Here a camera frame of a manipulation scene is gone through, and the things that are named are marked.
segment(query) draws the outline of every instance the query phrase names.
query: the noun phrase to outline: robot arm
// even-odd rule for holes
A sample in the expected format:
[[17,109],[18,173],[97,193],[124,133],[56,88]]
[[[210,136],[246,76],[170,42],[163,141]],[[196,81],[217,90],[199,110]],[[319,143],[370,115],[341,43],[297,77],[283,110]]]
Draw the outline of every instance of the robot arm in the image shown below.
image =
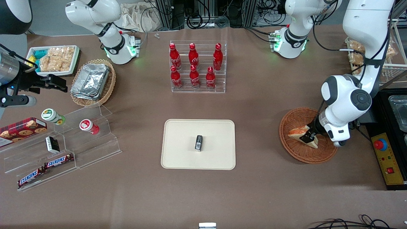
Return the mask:
[[121,17],[121,8],[116,0],[77,0],[65,7],[68,19],[96,36],[105,46],[107,56],[115,64],[125,64],[136,57],[134,36],[120,34],[113,24]]
[[322,84],[321,93],[328,107],[310,123],[310,130],[300,139],[313,141],[317,133],[327,133],[335,146],[343,146],[350,138],[348,123],[367,112],[378,91],[378,79],[387,50],[388,17],[394,0],[351,0],[345,13],[343,28],[352,39],[366,49],[362,76],[332,75]]
[[[23,34],[32,22],[32,12],[29,0],[0,0],[0,34]],[[30,67],[18,61],[16,55],[8,51],[0,51],[0,118],[8,106],[33,106],[37,103],[35,97],[18,95],[21,90],[40,93],[40,88],[57,89],[67,92],[66,80],[54,75],[41,77],[36,74],[35,67]]]
[[276,42],[274,51],[288,59],[299,56],[314,25],[312,16],[332,13],[341,3],[342,0],[287,0],[285,10],[292,23],[271,35]]

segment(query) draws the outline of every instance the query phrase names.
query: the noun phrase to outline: bread slice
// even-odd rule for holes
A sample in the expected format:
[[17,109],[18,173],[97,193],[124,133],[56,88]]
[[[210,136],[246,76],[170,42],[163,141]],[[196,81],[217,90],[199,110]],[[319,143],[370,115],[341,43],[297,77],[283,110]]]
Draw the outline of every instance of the bread slice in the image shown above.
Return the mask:
[[311,146],[312,148],[318,149],[318,139],[317,136],[314,137],[314,140],[310,143],[305,143],[303,141],[300,140],[300,137],[302,137],[307,131],[308,131],[309,127],[308,126],[303,126],[300,128],[295,128],[292,129],[288,132],[288,136],[292,139],[295,139],[297,141],[300,141],[308,146]]

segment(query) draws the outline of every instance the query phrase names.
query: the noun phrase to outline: beige tray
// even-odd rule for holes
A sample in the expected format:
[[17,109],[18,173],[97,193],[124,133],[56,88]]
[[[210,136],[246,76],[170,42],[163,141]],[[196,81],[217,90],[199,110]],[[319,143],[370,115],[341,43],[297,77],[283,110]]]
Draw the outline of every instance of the beige tray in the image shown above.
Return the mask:
[[[197,135],[203,136],[196,152]],[[236,165],[231,120],[169,119],[164,125],[161,166],[166,169],[232,170]]]

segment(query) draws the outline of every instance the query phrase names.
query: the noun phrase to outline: white bag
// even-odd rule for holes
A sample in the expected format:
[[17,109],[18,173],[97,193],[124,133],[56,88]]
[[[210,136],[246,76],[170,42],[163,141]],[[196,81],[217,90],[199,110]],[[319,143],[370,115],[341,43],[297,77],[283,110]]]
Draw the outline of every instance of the white bag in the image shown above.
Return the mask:
[[125,29],[138,29],[138,31],[151,32],[161,28],[161,22],[158,18],[158,10],[156,8],[151,8],[155,6],[155,3],[151,4],[148,2],[138,2],[138,3],[122,3],[120,5],[122,9],[123,23],[122,27]]

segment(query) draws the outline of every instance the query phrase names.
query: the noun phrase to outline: snack box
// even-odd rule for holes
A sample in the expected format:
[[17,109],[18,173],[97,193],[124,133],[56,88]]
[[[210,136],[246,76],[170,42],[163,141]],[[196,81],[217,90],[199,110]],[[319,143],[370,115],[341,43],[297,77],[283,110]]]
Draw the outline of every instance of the snack box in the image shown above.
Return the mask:
[[0,147],[47,131],[47,124],[31,117],[0,129]]
[[37,75],[40,76],[47,76],[48,74],[53,74],[56,76],[62,76],[62,75],[70,75],[73,74],[74,70],[75,70],[75,66],[78,60],[78,56],[79,56],[79,47],[76,45],[62,45],[62,46],[43,46],[43,47],[32,47],[28,50],[28,54],[26,59],[28,59],[31,55],[34,55],[34,52],[37,50],[48,50],[50,48],[62,48],[64,46],[69,46],[69,47],[74,47],[75,51],[74,51],[74,55],[72,57],[72,61],[71,61],[71,65],[69,66],[69,71],[63,71],[63,72],[37,72]]

